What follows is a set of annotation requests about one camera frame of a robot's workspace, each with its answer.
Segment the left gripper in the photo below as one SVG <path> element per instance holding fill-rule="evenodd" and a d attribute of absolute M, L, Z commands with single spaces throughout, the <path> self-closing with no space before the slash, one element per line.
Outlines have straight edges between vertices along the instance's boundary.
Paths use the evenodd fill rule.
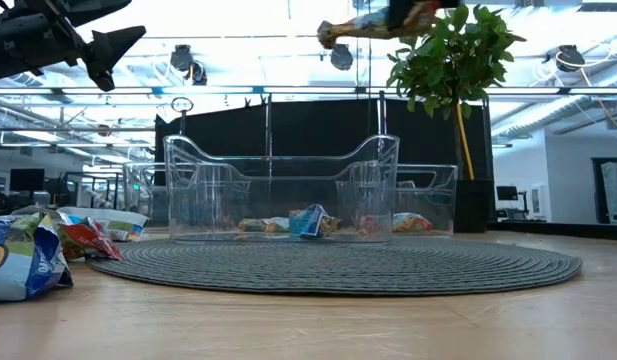
<path fill-rule="evenodd" d="M 132 0 L 63 0 L 64 14 L 73 26 L 85 25 L 128 6 Z M 144 26 L 112 32 L 92 31 L 82 57 L 90 79 L 109 92 L 115 89 L 113 68 L 124 54 L 146 33 Z M 78 64 L 80 53 L 75 37 L 54 18 L 31 9 L 26 0 L 11 5 L 0 0 L 0 79 L 23 72 L 35 76 L 42 68 L 59 62 Z"/>

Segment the brown blue granola bar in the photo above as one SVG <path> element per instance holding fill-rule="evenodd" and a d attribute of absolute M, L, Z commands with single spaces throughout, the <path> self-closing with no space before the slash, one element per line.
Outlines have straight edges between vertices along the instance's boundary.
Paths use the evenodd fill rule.
<path fill-rule="evenodd" d="M 438 0 L 413 0 L 413 7 L 404 24 L 397 29 L 387 28 L 388 5 L 348 20 L 333 24 L 323 21 L 317 29 L 317 39 L 325 49 L 333 49 L 340 37 L 387 40 L 417 36 L 427 32 L 436 18 L 441 3 Z"/>

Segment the red white granola bar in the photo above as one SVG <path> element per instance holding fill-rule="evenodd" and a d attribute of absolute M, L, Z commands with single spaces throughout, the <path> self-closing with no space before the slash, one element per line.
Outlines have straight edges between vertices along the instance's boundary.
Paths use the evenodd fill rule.
<path fill-rule="evenodd" d="M 57 223 L 55 230 L 61 242 L 62 252 L 67 260 L 82 257 L 104 257 L 117 261 L 123 259 L 112 239 L 102 225 L 89 217 L 77 224 Z"/>

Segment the blue white green granola bar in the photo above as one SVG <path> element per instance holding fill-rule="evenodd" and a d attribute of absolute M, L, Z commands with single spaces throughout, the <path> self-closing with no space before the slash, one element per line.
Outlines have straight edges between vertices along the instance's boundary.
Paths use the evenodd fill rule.
<path fill-rule="evenodd" d="M 23 301 L 72 286 L 72 274 L 49 215 L 0 216 L 0 302 Z"/>

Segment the green potted plant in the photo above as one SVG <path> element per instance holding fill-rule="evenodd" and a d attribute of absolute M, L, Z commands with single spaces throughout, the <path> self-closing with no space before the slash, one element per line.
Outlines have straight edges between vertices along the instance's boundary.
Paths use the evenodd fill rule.
<path fill-rule="evenodd" d="M 386 81 L 408 98 L 408 109 L 421 100 L 429 117 L 440 113 L 454 132 L 458 181 L 454 207 L 456 233 L 483 233 L 493 204 L 494 182 L 476 176 L 465 121 L 471 101 L 486 102 L 486 89 L 500 87 L 514 56 L 509 48 L 525 39 L 507 26 L 498 10 L 460 4 L 450 15 L 436 15 L 432 27 L 417 35 L 420 44 L 390 56 L 393 68 Z"/>

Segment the round black ceiling light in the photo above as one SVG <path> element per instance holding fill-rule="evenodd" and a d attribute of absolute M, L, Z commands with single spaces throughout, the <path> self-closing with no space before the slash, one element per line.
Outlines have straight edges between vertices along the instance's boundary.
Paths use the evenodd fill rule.
<path fill-rule="evenodd" d="M 189 65 L 190 80 L 194 86 L 206 86 L 207 75 L 205 68 L 199 62 L 193 61 Z"/>
<path fill-rule="evenodd" d="M 330 62 L 334 68 L 348 71 L 353 64 L 353 56 L 346 44 L 335 44 L 330 55 Z"/>
<path fill-rule="evenodd" d="M 585 65 L 576 45 L 560 45 L 555 55 L 556 67 L 563 72 L 576 72 Z"/>
<path fill-rule="evenodd" d="M 170 65 L 180 72 L 187 72 L 190 64 L 194 62 L 191 54 L 191 46 L 187 44 L 176 45 L 170 56 Z"/>

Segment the black partition screen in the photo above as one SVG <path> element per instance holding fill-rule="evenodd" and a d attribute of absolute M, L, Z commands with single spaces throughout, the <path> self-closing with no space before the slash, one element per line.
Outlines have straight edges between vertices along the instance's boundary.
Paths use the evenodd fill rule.
<path fill-rule="evenodd" d="M 488 117 L 487 109 L 472 107 L 465 129 L 476 176 L 493 181 Z M 408 111 L 404 101 L 377 99 L 272 102 L 171 122 L 158 118 L 156 159 L 164 159 L 164 137 L 178 133 L 210 155 L 334 156 L 351 152 L 381 131 L 400 138 L 402 164 L 457 165 L 450 120 L 440 113 L 429 117 L 422 106 Z"/>

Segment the clear plastic bin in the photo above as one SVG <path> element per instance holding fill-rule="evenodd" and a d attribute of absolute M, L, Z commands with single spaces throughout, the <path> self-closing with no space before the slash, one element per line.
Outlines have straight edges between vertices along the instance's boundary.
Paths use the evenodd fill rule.
<path fill-rule="evenodd" d="M 400 140 L 373 135 L 338 156 L 214 156 L 163 140 L 169 236 L 178 241 L 390 239 Z"/>
<path fill-rule="evenodd" d="M 238 231 L 253 218 L 251 182 L 227 165 L 127 163 L 123 171 L 126 208 L 176 236 Z"/>
<path fill-rule="evenodd" d="M 331 237 L 343 242 L 388 242 L 393 236 L 434 236 L 453 233 L 457 167 L 454 165 L 399 164 L 377 161 L 352 165 L 335 181 L 331 216 L 338 219 Z M 418 213 L 433 229 L 426 233 L 395 233 L 393 215 Z M 361 237 L 356 221 L 363 215 L 389 215 L 392 233 Z"/>

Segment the round grey woven placemat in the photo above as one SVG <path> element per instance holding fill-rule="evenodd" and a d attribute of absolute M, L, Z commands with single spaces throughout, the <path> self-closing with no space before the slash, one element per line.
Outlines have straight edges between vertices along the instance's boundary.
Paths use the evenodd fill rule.
<path fill-rule="evenodd" d="M 89 258 L 116 277 L 174 287 L 261 294 L 440 296 L 555 285 L 583 262 L 557 252 L 448 238 L 387 244 L 125 243 L 121 259 Z"/>

